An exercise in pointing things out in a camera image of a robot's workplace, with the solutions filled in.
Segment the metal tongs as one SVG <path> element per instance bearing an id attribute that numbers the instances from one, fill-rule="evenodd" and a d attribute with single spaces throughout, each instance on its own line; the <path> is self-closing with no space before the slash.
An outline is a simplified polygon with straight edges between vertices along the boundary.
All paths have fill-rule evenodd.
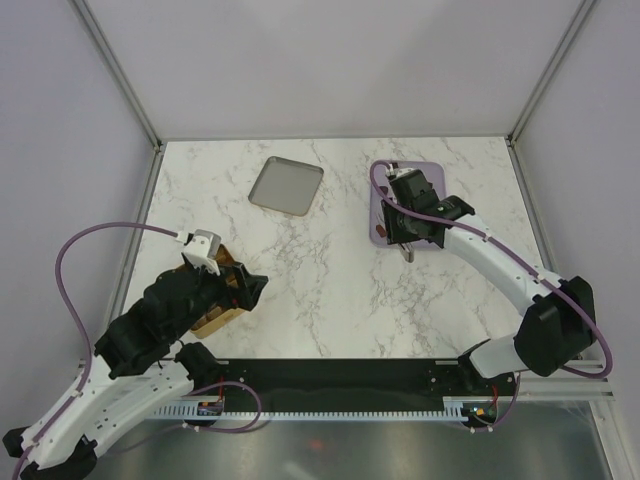
<path id="1" fill-rule="evenodd" d="M 415 250 L 412 243 L 401 243 L 399 244 L 400 252 L 403 256 L 403 259 L 407 263 L 413 263 L 415 260 Z"/>

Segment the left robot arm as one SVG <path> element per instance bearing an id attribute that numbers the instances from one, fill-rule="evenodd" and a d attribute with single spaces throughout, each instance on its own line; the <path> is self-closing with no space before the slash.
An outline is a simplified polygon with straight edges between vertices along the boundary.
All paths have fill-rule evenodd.
<path id="1" fill-rule="evenodd" d="M 18 460 L 14 478 L 84 479 L 106 450 L 162 403 L 216 389 L 220 366 L 200 343 L 182 346 L 147 382 L 134 382 L 211 311 L 253 310 L 268 282 L 239 262 L 218 273 L 183 265 L 159 275 L 109 325 L 55 406 L 33 425 L 4 435 L 7 453 Z"/>

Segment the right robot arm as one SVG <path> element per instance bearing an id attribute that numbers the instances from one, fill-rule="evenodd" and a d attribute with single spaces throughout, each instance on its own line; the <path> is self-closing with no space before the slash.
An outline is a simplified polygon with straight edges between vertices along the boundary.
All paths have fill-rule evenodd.
<path id="1" fill-rule="evenodd" d="M 382 201 L 387 242 L 425 240 L 466 261 L 489 280 L 522 316 L 518 330 L 480 343 L 464 354 L 457 382 L 480 394 L 494 377 L 529 370 L 548 377 L 596 341 L 586 317 L 595 313 L 593 290 L 579 276 L 565 280 L 515 254 L 494 236 L 461 198 L 440 198 L 424 173 L 391 168 L 385 173 L 393 193 Z"/>

